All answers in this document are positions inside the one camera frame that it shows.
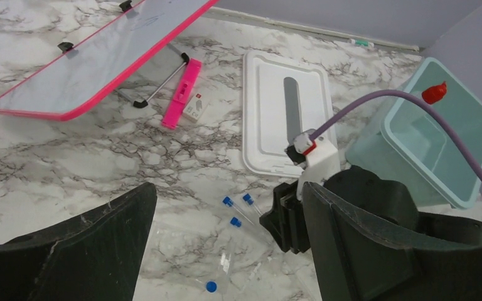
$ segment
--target marble table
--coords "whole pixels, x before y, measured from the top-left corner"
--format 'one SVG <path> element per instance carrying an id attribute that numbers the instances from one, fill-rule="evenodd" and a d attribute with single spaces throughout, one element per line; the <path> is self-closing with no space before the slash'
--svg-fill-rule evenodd
<path id="1" fill-rule="evenodd" d="M 0 93 L 56 57 L 60 41 L 80 41 L 115 18 L 117 4 L 0 1 Z M 250 193 L 269 209 L 272 188 L 291 181 L 252 174 L 242 164 L 242 57 L 257 49 L 321 65 L 329 75 L 334 111 L 368 92 L 399 86 L 421 57 L 208 18 L 198 19 L 173 43 L 203 62 L 195 91 L 211 104 L 196 124 L 182 120 L 175 131 L 160 126 L 176 83 L 145 109 L 112 94 L 65 123 L 0 116 L 0 243 L 149 181 L 158 188 L 158 206 L 134 300 L 219 300 L 190 280 L 206 275 L 232 237 L 227 299 L 320 300 L 310 252 L 283 254 L 240 235 L 220 203 L 226 195 Z M 139 70 L 123 91 L 132 97 L 150 94 L 151 69 Z M 377 105 L 362 106 L 337 125 L 343 168 L 343 150 Z M 467 211 L 422 210 L 482 221 L 482 201 Z"/>

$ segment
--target teal container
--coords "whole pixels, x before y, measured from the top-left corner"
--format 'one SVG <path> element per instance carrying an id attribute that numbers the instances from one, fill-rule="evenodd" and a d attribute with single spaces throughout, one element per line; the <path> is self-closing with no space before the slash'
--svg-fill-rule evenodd
<path id="1" fill-rule="evenodd" d="M 426 58 L 399 90 L 420 95 L 446 81 L 447 93 L 435 103 L 482 167 L 482 102 L 445 66 Z M 481 181 L 441 126 L 422 109 L 387 97 L 347 150 L 346 159 L 382 179 L 404 183 L 418 207 L 474 206 Z"/>

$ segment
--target eraser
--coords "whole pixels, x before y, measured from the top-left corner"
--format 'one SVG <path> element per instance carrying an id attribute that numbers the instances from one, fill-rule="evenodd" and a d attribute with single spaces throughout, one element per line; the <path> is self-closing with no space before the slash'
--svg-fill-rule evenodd
<path id="1" fill-rule="evenodd" d="M 204 110 L 206 110 L 209 102 L 209 99 L 202 97 L 199 93 L 195 94 L 184 108 L 184 117 L 196 122 L 202 116 Z"/>

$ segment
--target pink-framed whiteboard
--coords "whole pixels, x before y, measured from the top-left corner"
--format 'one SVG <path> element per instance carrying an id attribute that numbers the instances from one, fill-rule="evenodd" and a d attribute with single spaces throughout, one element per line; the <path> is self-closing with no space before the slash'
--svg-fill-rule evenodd
<path id="1" fill-rule="evenodd" d="M 89 111 L 218 0 L 142 0 L 0 96 L 0 114 L 67 121 Z"/>

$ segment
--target cable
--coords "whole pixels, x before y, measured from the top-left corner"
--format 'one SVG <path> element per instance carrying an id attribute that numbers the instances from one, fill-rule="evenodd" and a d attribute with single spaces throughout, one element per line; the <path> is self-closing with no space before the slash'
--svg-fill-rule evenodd
<path id="1" fill-rule="evenodd" d="M 328 121 L 326 121 L 323 125 L 321 125 L 318 129 L 316 129 L 311 135 L 309 135 L 309 139 L 311 141 L 314 141 L 317 139 L 320 135 L 322 135 L 324 132 L 326 132 L 332 125 L 337 123 L 337 121 L 341 118 L 343 118 L 346 114 L 350 113 L 353 109 L 359 107 L 360 105 L 364 104 L 365 102 L 369 100 L 373 100 L 374 98 L 382 97 L 382 96 L 395 96 L 395 97 L 400 97 L 405 100 L 408 100 L 416 105 L 418 105 L 422 110 L 426 111 L 435 121 L 444 129 L 446 134 L 452 139 L 456 147 L 459 149 L 461 154 L 463 155 L 464 159 L 466 162 L 468 162 L 468 165 L 470 165 L 470 168 L 476 173 L 478 178 L 482 182 L 482 168 L 479 165 L 478 161 L 474 159 L 472 156 L 472 153 L 470 153 L 470 150 L 466 148 L 464 145 L 463 141 L 457 133 L 455 132 L 454 129 L 450 127 L 450 125 L 444 120 L 439 113 L 437 113 L 430 105 L 422 101 L 421 99 L 409 94 L 405 93 L 403 91 L 399 90 L 381 90 L 381 91 L 376 91 L 372 92 L 370 94 L 367 94 L 363 97 L 360 97 L 356 99 L 354 102 L 351 104 L 347 105 L 343 110 L 339 111 L 337 114 L 335 114 L 333 117 L 331 117 Z"/>

